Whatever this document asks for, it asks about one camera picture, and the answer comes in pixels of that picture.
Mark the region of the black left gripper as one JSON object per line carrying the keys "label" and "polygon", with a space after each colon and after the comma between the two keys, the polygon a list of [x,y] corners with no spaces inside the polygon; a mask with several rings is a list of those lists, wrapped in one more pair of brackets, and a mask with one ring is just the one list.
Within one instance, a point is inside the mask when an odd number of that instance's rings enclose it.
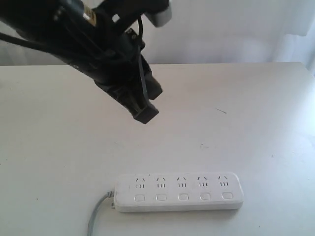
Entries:
{"label": "black left gripper", "polygon": [[111,17],[104,10],[87,7],[80,0],[61,2],[61,23],[71,38],[71,52],[75,55],[63,62],[105,85],[108,94],[125,107],[132,117],[147,124],[159,111],[150,100],[163,92],[152,72],[145,75],[147,93],[137,74],[137,63],[145,44],[142,41],[142,18],[129,27],[116,27],[119,16]]}

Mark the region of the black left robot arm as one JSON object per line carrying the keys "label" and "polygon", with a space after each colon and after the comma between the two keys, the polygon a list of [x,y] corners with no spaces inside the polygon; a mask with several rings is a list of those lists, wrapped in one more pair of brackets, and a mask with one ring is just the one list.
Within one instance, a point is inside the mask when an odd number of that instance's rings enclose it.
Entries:
{"label": "black left robot arm", "polygon": [[3,0],[0,20],[17,37],[2,41],[55,56],[94,83],[146,124],[158,114],[152,104],[162,93],[142,55],[142,16],[160,27],[169,21],[168,0]]}

